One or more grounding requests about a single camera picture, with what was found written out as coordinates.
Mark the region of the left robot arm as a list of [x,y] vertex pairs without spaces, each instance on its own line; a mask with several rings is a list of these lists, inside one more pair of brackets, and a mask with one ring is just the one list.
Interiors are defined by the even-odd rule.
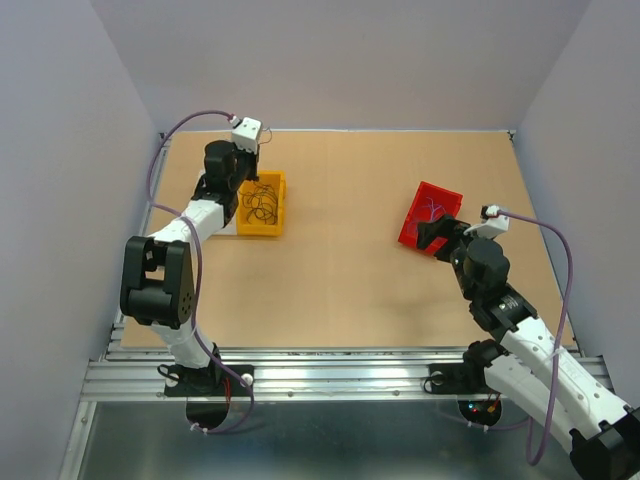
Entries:
[[185,209],[150,236],[126,242],[120,310],[148,327],[174,357],[162,365],[167,396],[210,396],[223,391],[229,375],[217,345],[196,324],[202,244],[224,229],[239,205],[238,191],[259,178],[259,150],[216,140],[204,148],[204,172]]

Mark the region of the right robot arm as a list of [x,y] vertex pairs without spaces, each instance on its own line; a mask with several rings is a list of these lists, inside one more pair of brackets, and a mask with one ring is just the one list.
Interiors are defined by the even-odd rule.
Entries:
[[543,432],[527,460],[536,465],[549,440],[568,453],[583,479],[633,479],[639,474],[639,411],[597,380],[551,333],[537,310],[508,282],[510,262],[496,237],[514,214],[483,208],[470,225],[449,214],[417,227],[416,246],[437,241],[437,260],[450,264],[469,311],[489,339],[475,342],[455,370],[425,380],[427,392],[460,387],[510,398]]

